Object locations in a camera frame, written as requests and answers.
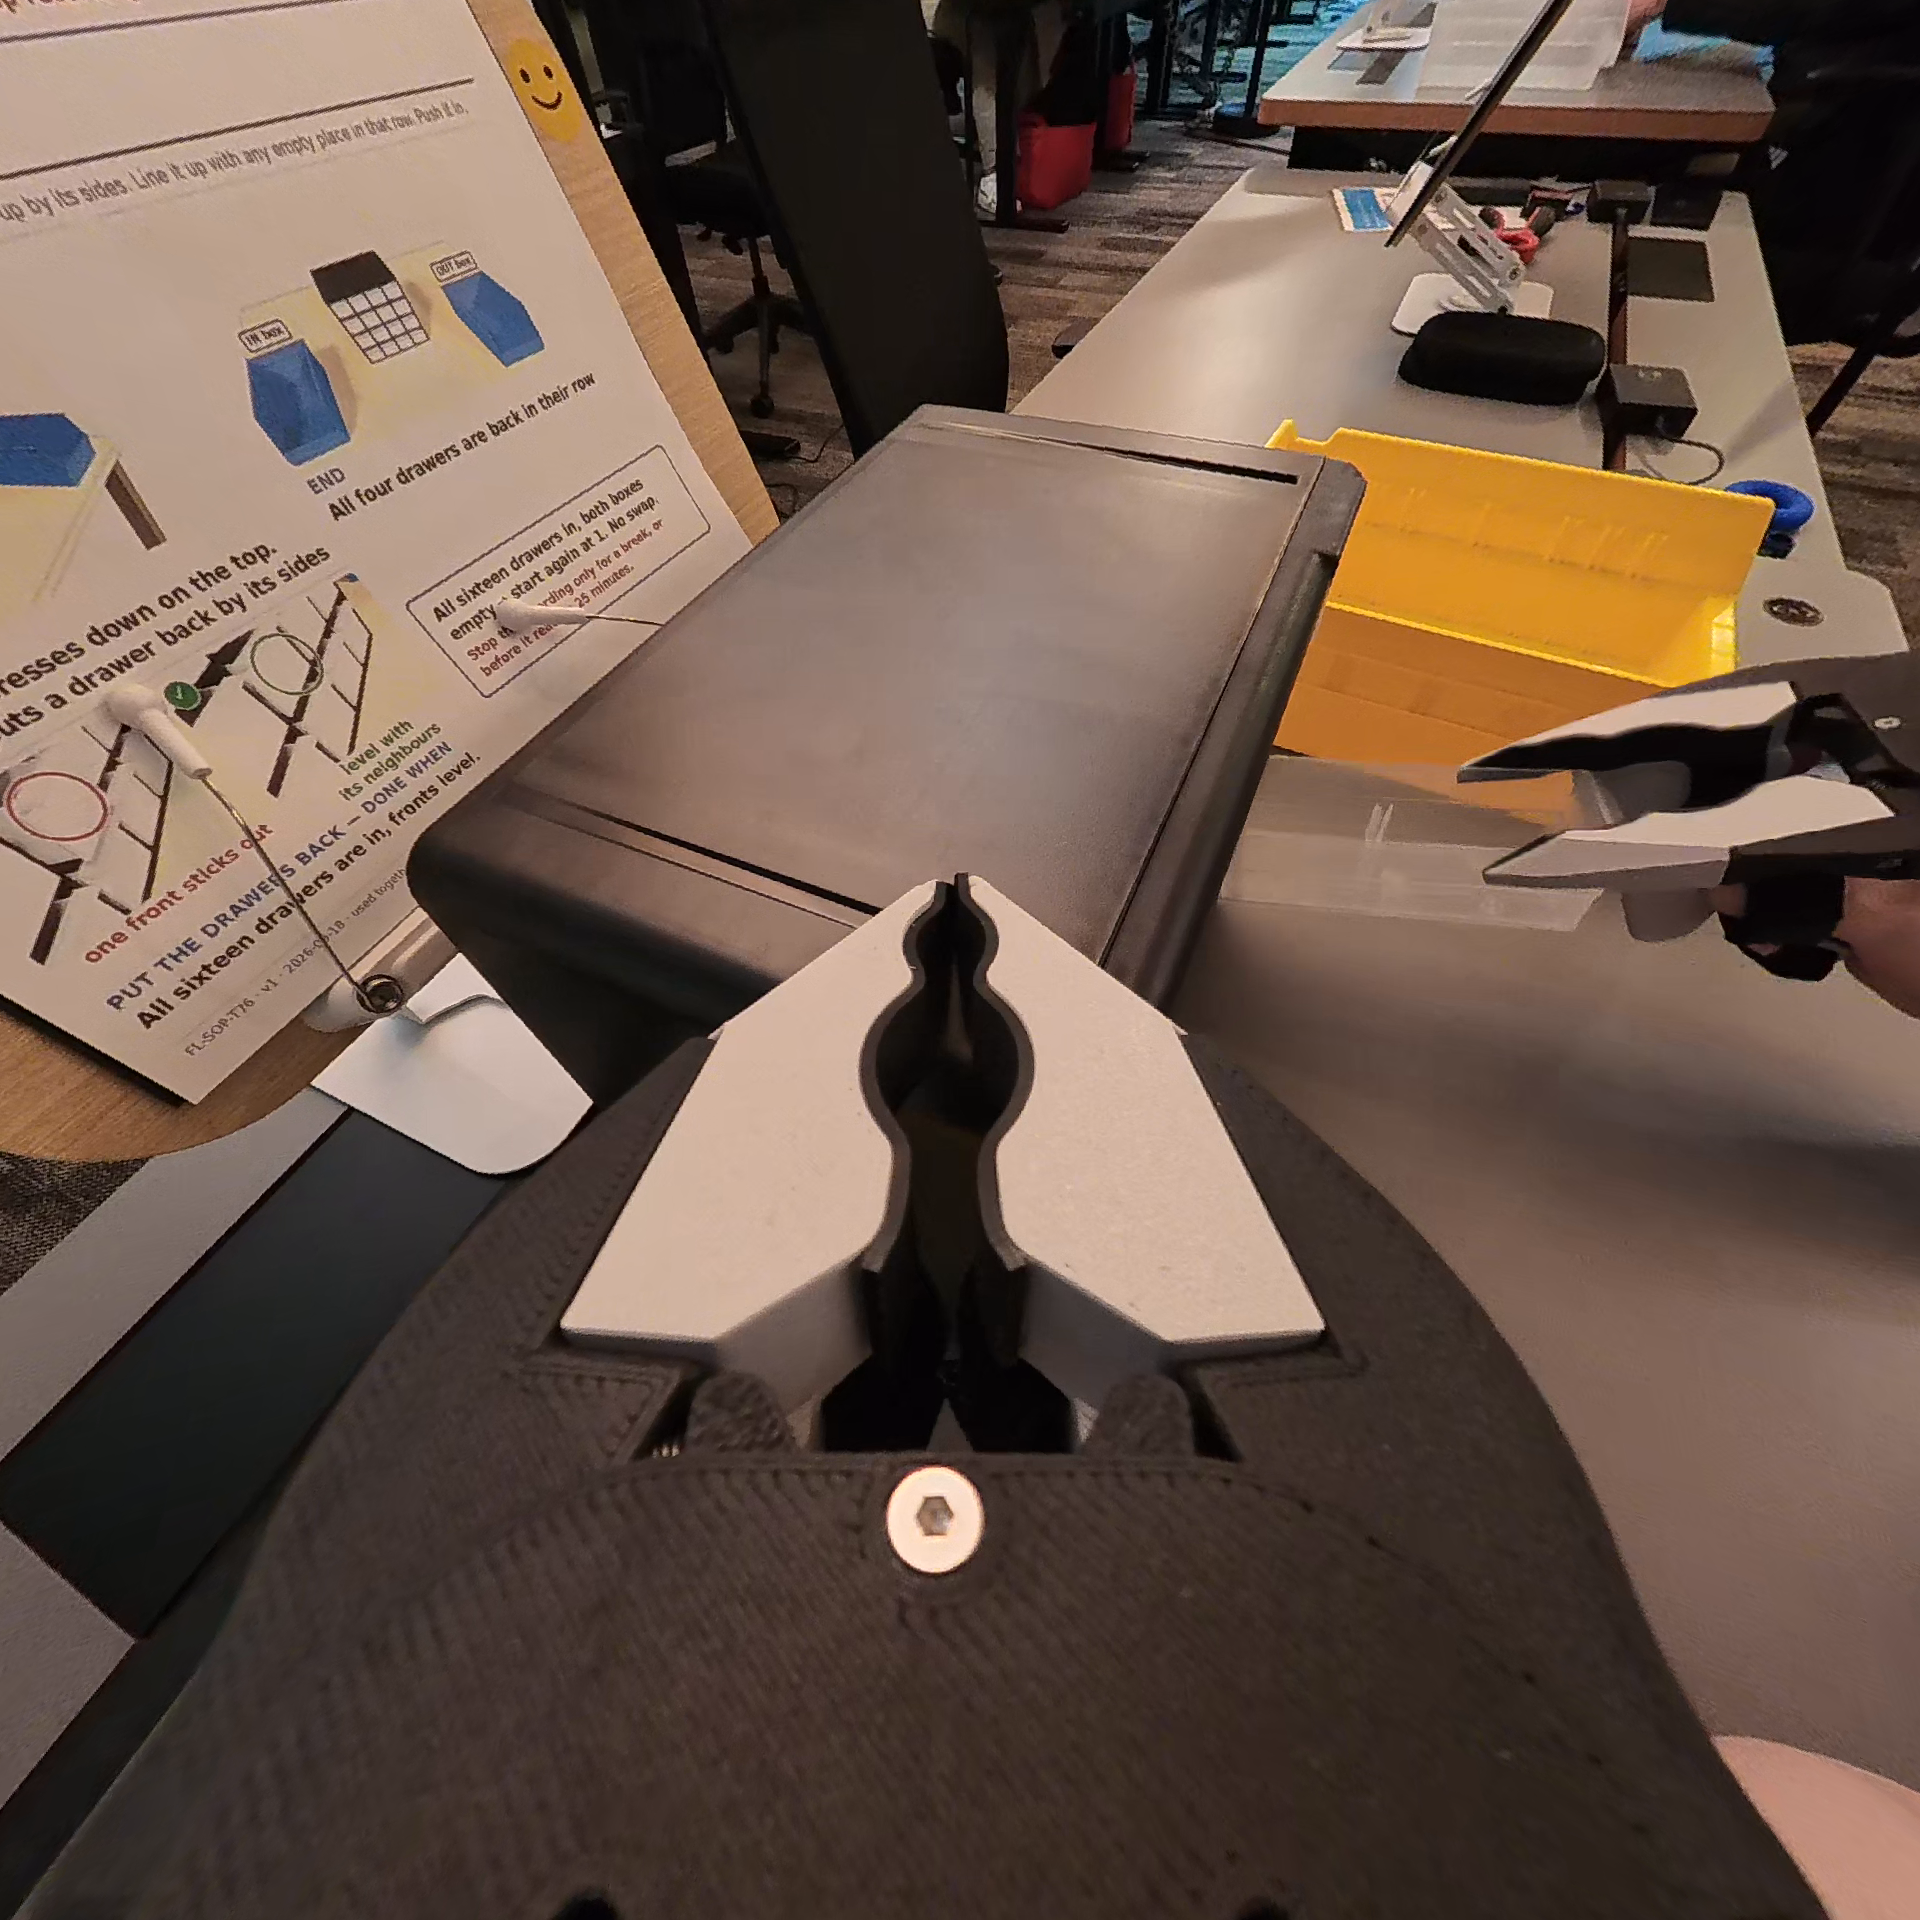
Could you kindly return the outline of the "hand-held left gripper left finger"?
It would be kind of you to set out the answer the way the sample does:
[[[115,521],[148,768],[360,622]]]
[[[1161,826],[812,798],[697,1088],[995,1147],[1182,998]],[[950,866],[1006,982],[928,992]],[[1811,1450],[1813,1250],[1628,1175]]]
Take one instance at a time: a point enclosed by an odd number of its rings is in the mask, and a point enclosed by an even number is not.
[[[573,1347],[683,1361],[817,1401],[872,1352],[860,1266],[896,1201],[874,1038],[924,985],[928,880],[718,1027],[564,1308]]]

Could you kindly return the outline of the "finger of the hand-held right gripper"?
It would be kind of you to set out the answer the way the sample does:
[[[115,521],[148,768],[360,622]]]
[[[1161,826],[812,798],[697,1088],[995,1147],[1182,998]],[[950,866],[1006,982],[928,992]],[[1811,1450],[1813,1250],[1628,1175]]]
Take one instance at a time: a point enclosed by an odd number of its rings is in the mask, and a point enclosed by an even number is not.
[[[1498,858],[1484,878],[1510,889],[1683,894],[1809,873],[1886,878],[1899,868],[1898,786],[1789,777],[1717,807],[1550,835]]]
[[[1793,766],[1787,679],[1713,679],[1550,728],[1462,763],[1462,784],[1590,777],[1616,818],[1739,801]]]

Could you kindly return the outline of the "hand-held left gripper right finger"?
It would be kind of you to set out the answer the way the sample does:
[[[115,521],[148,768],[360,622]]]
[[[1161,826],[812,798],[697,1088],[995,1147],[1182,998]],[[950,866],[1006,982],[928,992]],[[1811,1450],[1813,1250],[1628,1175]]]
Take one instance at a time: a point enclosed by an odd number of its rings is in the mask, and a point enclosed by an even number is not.
[[[979,1006],[1014,1044],[981,1209],[1024,1281],[1019,1355],[1093,1409],[1131,1376],[1320,1339],[1185,1032],[989,883],[954,888],[985,934]]]

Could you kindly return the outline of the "clear plastic drawer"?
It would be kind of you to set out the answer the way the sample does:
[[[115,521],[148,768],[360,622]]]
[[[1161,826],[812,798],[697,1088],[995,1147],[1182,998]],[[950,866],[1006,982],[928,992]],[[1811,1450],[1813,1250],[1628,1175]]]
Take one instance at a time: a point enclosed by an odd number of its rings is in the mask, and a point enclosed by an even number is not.
[[[1381,922],[1573,930],[1596,889],[1490,886],[1504,855],[1585,826],[1563,776],[1457,784],[1446,766],[1273,755],[1220,898]]]

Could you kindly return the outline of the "black drawer cabinet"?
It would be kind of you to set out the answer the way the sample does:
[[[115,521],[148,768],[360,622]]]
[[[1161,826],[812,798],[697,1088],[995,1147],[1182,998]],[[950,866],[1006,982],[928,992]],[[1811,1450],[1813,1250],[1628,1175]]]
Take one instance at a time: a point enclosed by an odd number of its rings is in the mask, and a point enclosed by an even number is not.
[[[1362,475],[924,407],[416,844],[596,1103],[926,880],[1168,1006]]]

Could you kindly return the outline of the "person's left forearm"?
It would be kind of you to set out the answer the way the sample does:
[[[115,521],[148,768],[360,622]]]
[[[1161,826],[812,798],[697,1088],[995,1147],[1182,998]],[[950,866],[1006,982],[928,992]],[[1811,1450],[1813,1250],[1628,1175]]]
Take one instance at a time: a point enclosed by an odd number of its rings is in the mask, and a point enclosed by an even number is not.
[[[1916,1790],[1789,1744],[1714,1744],[1832,1918],[1917,1915]]]

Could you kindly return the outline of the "person's right hand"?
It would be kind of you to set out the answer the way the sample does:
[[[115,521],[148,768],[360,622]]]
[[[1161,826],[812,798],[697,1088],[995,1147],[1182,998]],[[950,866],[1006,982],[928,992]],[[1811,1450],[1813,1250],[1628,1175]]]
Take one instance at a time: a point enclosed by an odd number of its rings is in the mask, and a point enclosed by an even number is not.
[[[1917,880],[1846,878],[1836,946],[1849,975],[1917,1020]]]

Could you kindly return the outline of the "yellow plastic bin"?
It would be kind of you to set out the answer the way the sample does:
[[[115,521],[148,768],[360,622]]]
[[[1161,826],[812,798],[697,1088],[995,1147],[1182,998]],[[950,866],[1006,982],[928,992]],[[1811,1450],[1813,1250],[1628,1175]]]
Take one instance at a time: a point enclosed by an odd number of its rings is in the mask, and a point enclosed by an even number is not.
[[[1293,422],[1269,448],[1364,483],[1284,753],[1454,768],[1738,667],[1760,497]]]

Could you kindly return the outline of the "white stand base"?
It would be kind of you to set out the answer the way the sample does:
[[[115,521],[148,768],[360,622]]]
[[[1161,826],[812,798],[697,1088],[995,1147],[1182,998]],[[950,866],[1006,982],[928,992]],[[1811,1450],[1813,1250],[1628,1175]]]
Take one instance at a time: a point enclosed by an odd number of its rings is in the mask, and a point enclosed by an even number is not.
[[[593,1098],[460,956],[373,1023],[316,1090],[460,1167],[508,1175],[560,1147]]]

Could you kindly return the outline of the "black adapter box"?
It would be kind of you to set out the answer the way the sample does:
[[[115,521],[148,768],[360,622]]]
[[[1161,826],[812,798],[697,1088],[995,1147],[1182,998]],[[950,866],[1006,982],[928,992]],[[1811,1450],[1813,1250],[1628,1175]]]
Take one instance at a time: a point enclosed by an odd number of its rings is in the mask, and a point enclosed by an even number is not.
[[[1696,422],[1696,396],[1680,369],[1612,363],[1596,388],[1606,438],[1684,441]]]

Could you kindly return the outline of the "black zip case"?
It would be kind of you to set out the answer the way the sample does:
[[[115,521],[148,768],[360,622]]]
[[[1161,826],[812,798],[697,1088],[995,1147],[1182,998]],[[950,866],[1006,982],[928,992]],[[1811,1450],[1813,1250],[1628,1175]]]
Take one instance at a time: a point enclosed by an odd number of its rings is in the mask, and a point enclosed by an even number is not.
[[[1566,321],[1508,312],[1445,312],[1422,326],[1400,361],[1400,383],[1426,393],[1573,407],[1610,363],[1604,337]]]

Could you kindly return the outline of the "white stand with tablet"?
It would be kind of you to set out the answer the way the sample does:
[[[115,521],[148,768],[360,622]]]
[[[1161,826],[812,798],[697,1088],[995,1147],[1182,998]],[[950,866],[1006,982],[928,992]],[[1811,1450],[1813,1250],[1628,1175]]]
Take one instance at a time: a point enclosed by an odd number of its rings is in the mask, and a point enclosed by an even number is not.
[[[1488,227],[1476,209],[1454,193],[1452,177],[1568,9],[1571,2],[1544,4],[1488,88],[1478,92],[1462,128],[1430,159],[1413,166],[1400,183],[1392,200],[1394,225],[1385,244],[1394,250],[1413,239],[1437,271],[1417,274],[1408,286],[1390,322],[1397,334],[1413,337],[1428,321],[1446,314],[1550,319],[1553,288],[1530,282],[1521,251],[1508,248],[1504,234]]]

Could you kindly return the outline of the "black office chair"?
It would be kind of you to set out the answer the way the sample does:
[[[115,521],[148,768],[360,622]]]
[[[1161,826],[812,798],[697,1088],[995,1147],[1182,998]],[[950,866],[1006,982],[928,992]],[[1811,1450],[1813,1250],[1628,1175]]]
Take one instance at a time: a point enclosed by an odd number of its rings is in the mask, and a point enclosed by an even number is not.
[[[1916,4],[1814,4],[1774,41],[1768,274],[1789,345],[1846,350],[1811,438],[1877,361],[1917,353],[1916,36]]]
[[[731,140],[706,155],[667,163],[662,193],[677,225],[700,227],[731,254],[742,254],[753,267],[753,297],[728,314],[704,322],[693,312],[693,334],[704,353],[729,353],[737,338],[753,331],[757,338],[760,370],[757,388],[749,396],[749,414],[765,422],[774,412],[772,356],[779,350],[782,331],[812,334],[801,299],[774,292],[765,278],[762,242],[778,251],[774,228],[762,207],[762,198],[740,142]]]

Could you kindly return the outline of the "wooden-edged table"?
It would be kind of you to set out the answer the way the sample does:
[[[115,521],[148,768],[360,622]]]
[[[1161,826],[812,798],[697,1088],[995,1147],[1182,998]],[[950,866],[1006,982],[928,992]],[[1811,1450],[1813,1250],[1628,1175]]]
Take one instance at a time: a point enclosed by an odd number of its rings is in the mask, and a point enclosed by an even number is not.
[[[1540,4],[1420,4],[1457,15],[1417,50],[1360,46],[1337,28],[1261,94],[1259,128],[1289,130],[1293,170],[1397,174],[1433,140],[1457,134],[1474,88],[1493,79]],[[1774,105],[1757,56],[1674,39],[1644,60],[1619,43],[1585,90],[1557,88],[1553,50],[1504,99],[1462,166],[1465,178],[1590,174],[1666,178],[1701,155],[1738,155],[1763,142]]]

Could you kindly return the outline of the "black divider panel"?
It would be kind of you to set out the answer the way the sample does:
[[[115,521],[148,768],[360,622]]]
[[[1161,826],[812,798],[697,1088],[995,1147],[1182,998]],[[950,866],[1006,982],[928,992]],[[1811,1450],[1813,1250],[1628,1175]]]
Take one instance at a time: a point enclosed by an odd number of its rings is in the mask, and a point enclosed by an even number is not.
[[[709,2],[714,57],[854,455],[922,404],[998,414],[992,260],[912,2]]]

